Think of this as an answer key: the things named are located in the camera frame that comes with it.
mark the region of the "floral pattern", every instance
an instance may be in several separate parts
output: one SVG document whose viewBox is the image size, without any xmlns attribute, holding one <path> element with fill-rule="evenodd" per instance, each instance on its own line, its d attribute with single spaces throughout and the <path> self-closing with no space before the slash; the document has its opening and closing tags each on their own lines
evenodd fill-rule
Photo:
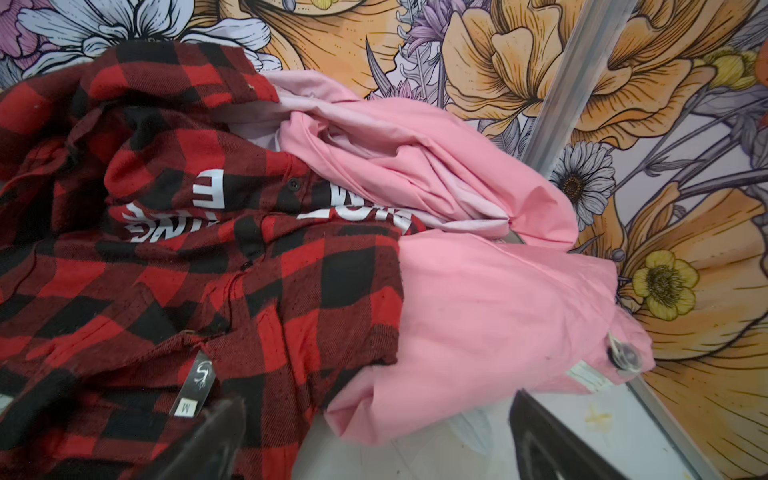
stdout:
<svg viewBox="0 0 768 480">
<path fill-rule="evenodd" d="M 0 0 L 0 88 L 121 41 L 241 46 L 520 157 L 584 0 Z M 639 0 L 551 182 L 615 263 L 645 376 L 724 478 L 768 475 L 768 7 Z"/>
</svg>

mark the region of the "red and black plaid shirt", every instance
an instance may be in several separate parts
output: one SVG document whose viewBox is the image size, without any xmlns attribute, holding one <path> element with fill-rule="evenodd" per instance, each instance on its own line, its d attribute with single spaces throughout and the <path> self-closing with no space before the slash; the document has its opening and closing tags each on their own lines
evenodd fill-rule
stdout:
<svg viewBox="0 0 768 480">
<path fill-rule="evenodd" d="M 400 229 L 297 218 L 332 186 L 210 119 L 256 100 L 241 50 L 143 42 L 0 97 L 0 476 L 130 477 L 194 422 L 169 411 L 202 350 L 209 401 L 246 403 L 236 475 L 289 478 L 318 408 L 395 361 Z"/>
</svg>

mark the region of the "flower center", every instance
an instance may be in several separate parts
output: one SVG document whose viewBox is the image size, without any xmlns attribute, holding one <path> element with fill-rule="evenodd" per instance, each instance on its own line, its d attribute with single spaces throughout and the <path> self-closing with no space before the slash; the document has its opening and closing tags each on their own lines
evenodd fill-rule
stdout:
<svg viewBox="0 0 768 480">
<path fill-rule="evenodd" d="M 648 272 L 648 291 L 659 303 L 675 306 L 683 291 L 683 279 L 671 266 L 655 266 Z"/>
<path fill-rule="evenodd" d="M 575 205 L 581 199 L 581 193 L 584 191 L 584 181 L 577 174 L 570 174 L 562 181 L 560 190 Z"/>
</svg>

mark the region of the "clothing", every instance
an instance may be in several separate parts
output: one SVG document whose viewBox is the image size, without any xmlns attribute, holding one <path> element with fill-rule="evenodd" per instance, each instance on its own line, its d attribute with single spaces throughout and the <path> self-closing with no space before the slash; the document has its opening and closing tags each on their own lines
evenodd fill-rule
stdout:
<svg viewBox="0 0 768 480">
<path fill-rule="evenodd" d="M 362 369 L 329 404 L 343 439 L 380 444 L 536 389 L 605 356 L 606 332 L 626 315 L 607 260 L 439 230 L 400 243 L 398 361 Z M 647 334 L 633 344 L 652 368 Z"/>
<path fill-rule="evenodd" d="M 276 144 L 321 177 L 375 204 L 411 209 L 428 227 L 571 248 L 571 202 L 446 111 L 403 98 L 365 101 L 316 71 L 265 73 L 280 105 L 242 104 L 218 118 L 259 144 Z"/>
<path fill-rule="evenodd" d="M 609 331 L 631 340 L 643 370 L 653 366 L 650 338 L 615 306 L 614 263 L 564 252 L 578 235 L 573 208 L 541 175 L 422 102 L 363 101 L 311 71 L 266 77 L 279 105 L 217 117 L 444 230 L 400 239 L 398 362 L 366 367 L 334 398 L 326 419 L 337 434 L 376 444 L 520 388 L 586 392 L 565 374 L 580 361 L 624 382 L 607 357 Z M 485 240 L 509 228 L 528 245 Z"/>
<path fill-rule="evenodd" d="M 288 479 L 315 412 L 396 360 L 403 229 L 299 219 L 332 186 L 210 118 L 256 100 L 242 50 L 147 42 L 0 97 L 0 477 L 128 478 L 193 424 L 169 411 L 202 351 L 209 400 L 247 407 L 237 477 Z"/>
</svg>

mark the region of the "white surface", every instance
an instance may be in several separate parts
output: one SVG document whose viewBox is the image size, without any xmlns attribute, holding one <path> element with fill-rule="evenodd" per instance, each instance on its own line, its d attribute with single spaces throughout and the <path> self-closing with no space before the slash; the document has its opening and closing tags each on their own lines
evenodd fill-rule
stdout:
<svg viewBox="0 0 768 480">
<path fill-rule="evenodd" d="M 535 397 L 630 480 L 694 478 L 628 387 L 592 396 Z M 502 427 L 498 420 L 502 411 L 502 406 L 493 409 L 495 427 Z M 501 428 L 495 435 L 500 432 L 511 435 Z M 494 442 L 495 446 L 500 443 L 498 438 Z M 381 447 L 353 445 L 335 437 L 318 415 L 299 453 L 293 479 L 518 480 L 511 442 L 504 450 L 490 456 L 474 452 L 447 422 Z"/>
</svg>

